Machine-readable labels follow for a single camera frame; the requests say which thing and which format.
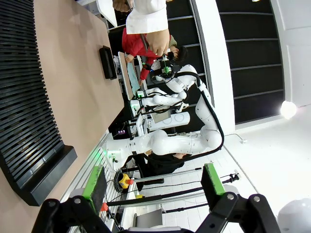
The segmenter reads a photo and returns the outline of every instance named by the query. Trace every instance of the hand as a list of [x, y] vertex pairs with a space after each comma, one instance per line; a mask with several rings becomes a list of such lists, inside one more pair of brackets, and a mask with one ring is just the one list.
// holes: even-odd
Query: hand
[[144, 83], [144, 80], [139, 79], [138, 84], [141, 86]]
[[165, 29], [163, 31], [148, 33], [146, 39], [151, 51], [158, 56], [162, 56], [169, 48], [170, 32], [168, 29]]
[[126, 63], [129, 63], [129, 62], [131, 62], [132, 60], [134, 59], [134, 56], [132, 56], [132, 55], [127, 55], [127, 57], [125, 58], [125, 61], [126, 61]]
[[178, 158], [178, 159], [182, 159], [184, 157], [184, 155], [186, 155], [185, 153], [176, 153], [173, 156]]
[[[128, 4], [132, 7], [133, 6], [133, 0], [128, 0]], [[128, 12], [130, 10], [130, 9], [128, 9], [128, 6], [126, 4], [126, 0], [113, 0], [112, 6], [117, 11], [121, 11], [121, 12]]]
[[145, 152], [146, 155], [150, 155], [152, 153], [152, 149]]

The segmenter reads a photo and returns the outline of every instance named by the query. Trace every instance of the screw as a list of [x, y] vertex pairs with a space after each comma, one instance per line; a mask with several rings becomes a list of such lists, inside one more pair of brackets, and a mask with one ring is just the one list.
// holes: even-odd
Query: screw
[[80, 204], [80, 203], [81, 203], [81, 200], [80, 200], [79, 198], [76, 198], [76, 199], [74, 200], [74, 203]]
[[55, 202], [54, 201], [49, 201], [49, 207], [53, 207], [53, 206], [55, 206]]
[[228, 194], [227, 198], [228, 198], [229, 200], [233, 200], [233, 199], [234, 199], [234, 196], [233, 196], [232, 194]]
[[260, 201], [260, 198], [257, 197], [257, 196], [254, 196], [254, 201], [255, 201], [255, 202], [259, 202], [259, 201]]

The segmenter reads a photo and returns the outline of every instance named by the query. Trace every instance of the wooden table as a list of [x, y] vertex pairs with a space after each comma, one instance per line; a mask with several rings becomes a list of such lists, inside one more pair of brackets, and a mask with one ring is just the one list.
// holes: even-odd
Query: wooden table
[[[54, 187], [59, 199], [124, 106], [118, 79], [106, 80], [99, 48], [105, 24], [74, 0], [36, 0], [35, 27], [48, 96], [62, 139], [78, 158]], [[0, 172], [1, 232], [31, 232], [39, 207], [28, 206]]]

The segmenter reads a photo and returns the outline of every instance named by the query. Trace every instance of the black cable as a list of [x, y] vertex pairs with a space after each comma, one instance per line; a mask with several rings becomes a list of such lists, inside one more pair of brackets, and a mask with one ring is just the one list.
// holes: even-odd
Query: black cable
[[134, 131], [134, 133], [132, 134], [132, 137], [135, 137], [135, 134], [137, 133], [137, 128], [136, 130]]
[[168, 110], [172, 109], [172, 108], [175, 107], [176, 105], [178, 105], [178, 104], [180, 104], [180, 103], [182, 103], [182, 102], [188, 100], [188, 97], [189, 97], [188, 91], [187, 91], [187, 90], [184, 90], [184, 92], [186, 93], [186, 98], [183, 99], [183, 100], [181, 100], [181, 101], [179, 101], [179, 102], [177, 102], [177, 103], [175, 103], [175, 104], [172, 105], [171, 107], [166, 108], [166, 109], [162, 109], [162, 110], [154, 110], [154, 108], [152, 108], [151, 111], [146, 112], [146, 113], [142, 113], [142, 115], [146, 115], [146, 114], [150, 114], [150, 113], [158, 113], [158, 114], [161, 114], [161, 113], [167, 112]]
[[[194, 72], [180, 72], [180, 73], [176, 73], [176, 77], [179, 77], [179, 76], [182, 76], [182, 75], [192, 75], [194, 76], [196, 79], [197, 79], [197, 87], [199, 88], [201, 86], [201, 80], [200, 80], [200, 77], [197, 73], [194, 73]], [[219, 145], [219, 147], [217, 147], [216, 149], [213, 149], [211, 151], [207, 151], [207, 152], [204, 152], [204, 153], [201, 153], [201, 154], [197, 154], [197, 155], [192, 155], [188, 158], [182, 158], [182, 159], [179, 159], [179, 160], [176, 160], [176, 161], [158, 161], [158, 160], [155, 160], [155, 159], [152, 159], [150, 158], [149, 156], [143, 154], [144, 158], [147, 159], [148, 161], [152, 161], [154, 163], [157, 163], [157, 164], [161, 164], [161, 165], [173, 165], [173, 164], [179, 164], [181, 162], [185, 162], [185, 161], [190, 161], [190, 160], [193, 160], [193, 159], [196, 159], [196, 158], [200, 158], [200, 157], [203, 157], [203, 156], [206, 156], [206, 155], [209, 155], [209, 154], [213, 154], [217, 151], [219, 151], [223, 145], [224, 145], [224, 142], [225, 142], [225, 135], [224, 135], [224, 132], [223, 132], [223, 129], [219, 123], [219, 120], [212, 108], [212, 106], [210, 105], [209, 101], [207, 100], [207, 97], [205, 96], [205, 93], [204, 91], [201, 91], [201, 95], [204, 99], [204, 102], [205, 104], [207, 105], [207, 108], [208, 110], [210, 111], [211, 115], [213, 116], [214, 118], [214, 121], [217, 125], [217, 128], [219, 130], [219, 133], [222, 137], [222, 142], [221, 144]]]
[[163, 94], [163, 93], [157, 92], [157, 91], [151, 92], [151, 93], [149, 93], [149, 95], [150, 95], [150, 94], [153, 94], [153, 93], [158, 93], [158, 94], [160, 94], [161, 96], [168, 96], [168, 95], [169, 95], [169, 94]]
[[[196, 182], [201, 182], [201, 181], [193, 181], [193, 182], [188, 182], [188, 183], [180, 183], [180, 184], [172, 184], [172, 185], [164, 185], [164, 186], [159, 186], [159, 187], [171, 187], [171, 186], [179, 186], [179, 185], [183, 185], [183, 184], [190, 184], [190, 183], [196, 183]], [[152, 189], [152, 188], [159, 188], [159, 187], [151, 187], [151, 188], [143, 188], [142, 190], [147, 190], [147, 189]], [[128, 194], [128, 193], [131, 193], [131, 192], [135, 192], [135, 191], [139, 191], [138, 189], [136, 190], [133, 190], [133, 191], [129, 191], [127, 193], [123, 193], [119, 196], [117, 196], [116, 198], [113, 198], [111, 201], [114, 201], [115, 199], [125, 195], [125, 194]]]
[[226, 175], [226, 176], [219, 177], [219, 179], [224, 178], [224, 177], [227, 177], [227, 176], [230, 176], [230, 175]]
[[152, 80], [153, 77], [150, 78], [150, 81], [151, 81], [154, 85], [162, 86], [162, 85], [165, 85], [165, 84], [169, 83], [169, 82], [173, 79], [173, 77], [174, 77], [174, 74], [173, 74], [171, 77], [169, 77], [170, 80], [168, 80], [167, 82], [164, 81], [164, 83], [155, 83], [155, 82]]
[[198, 208], [198, 207], [202, 207], [202, 206], [206, 206], [206, 205], [208, 205], [208, 203], [204, 203], [204, 204], [200, 204], [200, 205], [194, 205], [194, 206], [189, 206], [189, 207], [181, 207], [181, 208], [171, 209], [171, 210], [165, 210], [165, 211], [162, 211], [162, 213], [163, 214], [168, 214], [168, 213], [180, 212], [180, 211], [184, 211], [184, 210], [188, 210], [188, 209], [193, 209], [193, 208]]
[[187, 194], [187, 193], [197, 192], [197, 191], [200, 191], [202, 189], [203, 189], [203, 187], [198, 187], [198, 188], [192, 188], [192, 189], [179, 191], [179, 192], [175, 192], [175, 193], [168, 193], [168, 194], [164, 194], [164, 195], [155, 195], [155, 196], [146, 197], [146, 198], [112, 201], [112, 202], [108, 202], [107, 205], [108, 206], [116, 206], [116, 205], [137, 204], [137, 203], [143, 203], [143, 202], [148, 202], [148, 201], [161, 200], [163, 198], [171, 198], [171, 197], [175, 197], [175, 196], [179, 196], [179, 195], [183, 195], [183, 194]]
[[169, 108], [166, 108], [166, 109], [163, 109], [163, 110], [152, 110], [150, 112], [147, 112], [147, 113], [142, 113], [142, 115], [146, 115], [146, 114], [150, 114], [150, 113], [158, 113], [158, 114], [161, 114], [161, 113], [165, 113], [167, 112], [168, 110], [174, 108], [176, 105], [180, 104], [181, 102], [183, 102], [184, 100], [181, 100], [179, 102], [177, 102], [176, 104], [172, 105], [171, 107]]
[[108, 188], [108, 183], [109, 182], [113, 182], [113, 180], [109, 180], [109, 181], [107, 181], [106, 182], [106, 190], [105, 190], [105, 199], [106, 199], [106, 202], [108, 201], [108, 195], [107, 195], [107, 188]]

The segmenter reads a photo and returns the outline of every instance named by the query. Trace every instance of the floor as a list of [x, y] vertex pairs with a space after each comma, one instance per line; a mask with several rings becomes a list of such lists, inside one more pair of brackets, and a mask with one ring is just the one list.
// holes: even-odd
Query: floor
[[[226, 150], [221, 150], [215, 154], [212, 154], [212, 155], [209, 155], [203, 158], [198, 158], [192, 161], [188, 161], [182, 168], [179, 168], [175, 172], [202, 167], [205, 163], [210, 163], [211, 161], [214, 163], [214, 166], [216, 168], [216, 171], [219, 177], [228, 175], [230, 173], [234, 173], [235, 169], [239, 171], [239, 173], [242, 175], [242, 178], [239, 181], [235, 181], [233, 185], [237, 187], [239, 193], [243, 197], [248, 197], [256, 193], [251, 183], [242, 174], [241, 170], [239, 169], [239, 166], [234, 162], [234, 160], [232, 159], [230, 154], [227, 153]], [[194, 173], [188, 173], [188, 174], [183, 174], [179, 176], [165, 178], [164, 184], [145, 186], [145, 188], [149, 188], [153, 186], [156, 188], [142, 190], [141, 193], [148, 197], [148, 196], [153, 196], [153, 195], [159, 195], [159, 194], [162, 195], [162, 194], [167, 194], [171, 192], [178, 192], [182, 190], [200, 187], [201, 184], [199, 181], [201, 180], [201, 176], [202, 176], [202, 172], [198, 171]], [[164, 185], [172, 185], [172, 184], [175, 185], [175, 184], [181, 184], [181, 183], [189, 183], [189, 184], [182, 184], [182, 185], [171, 186], [171, 187], [163, 187]], [[205, 196], [165, 203], [162, 205], [162, 207], [164, 210], [170, 210], [170, 209], [181, 208], [181, 207], [195, 206], [195, 205], [202, 204], [202, 203], [206, 203]], [[162, 215], [163, 225], [180, 226], [182, 228], [189, 229], [191, 231], [196, 231], [197, 228], [202, 223], [202, 221], [206, 218], [208, 213], [209, 213], [209, 207], [203, 206], [199, 208], [185, 210], [182, 212], [163, 214]], [[242, 233], [243, 231], [241, 230], [238, 224], [229, 223], [224, 232], [225, 233]]]
[[225, 146], [258, 191], [266, 196], [275, 216], [288, 202], [311, 198], [311, 106], [299, 108], [282, 124], [226, 137]]

